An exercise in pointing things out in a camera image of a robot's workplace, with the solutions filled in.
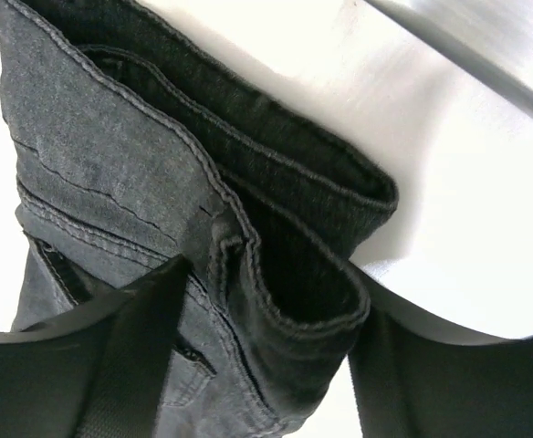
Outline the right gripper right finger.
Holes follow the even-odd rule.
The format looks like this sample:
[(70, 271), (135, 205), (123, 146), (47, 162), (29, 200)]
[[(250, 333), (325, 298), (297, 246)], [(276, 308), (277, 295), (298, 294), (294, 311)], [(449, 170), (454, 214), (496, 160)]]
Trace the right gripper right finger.
[(533, 437), (533, 336), (457, 325), (355, 272), (371, 299), (349, 355), (363, 436)]

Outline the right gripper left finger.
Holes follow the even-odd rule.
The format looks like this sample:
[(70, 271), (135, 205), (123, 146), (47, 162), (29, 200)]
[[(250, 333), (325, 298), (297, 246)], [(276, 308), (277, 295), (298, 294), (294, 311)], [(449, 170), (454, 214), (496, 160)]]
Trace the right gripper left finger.
[(122, 289), (0, 332), (0, 437), (151, 437), (183, 309), (176, 256)]

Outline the black trousers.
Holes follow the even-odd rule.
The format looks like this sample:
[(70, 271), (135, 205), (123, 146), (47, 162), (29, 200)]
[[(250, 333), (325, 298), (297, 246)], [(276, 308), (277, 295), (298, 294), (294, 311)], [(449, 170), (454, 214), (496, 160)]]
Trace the black trousers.
[(0, 1), (0, 53), (30, 244), (14, 329), (185, 256), (158, 435), (298, 430), (368, 316), (350, 256), (394, 181), (133, 1)]

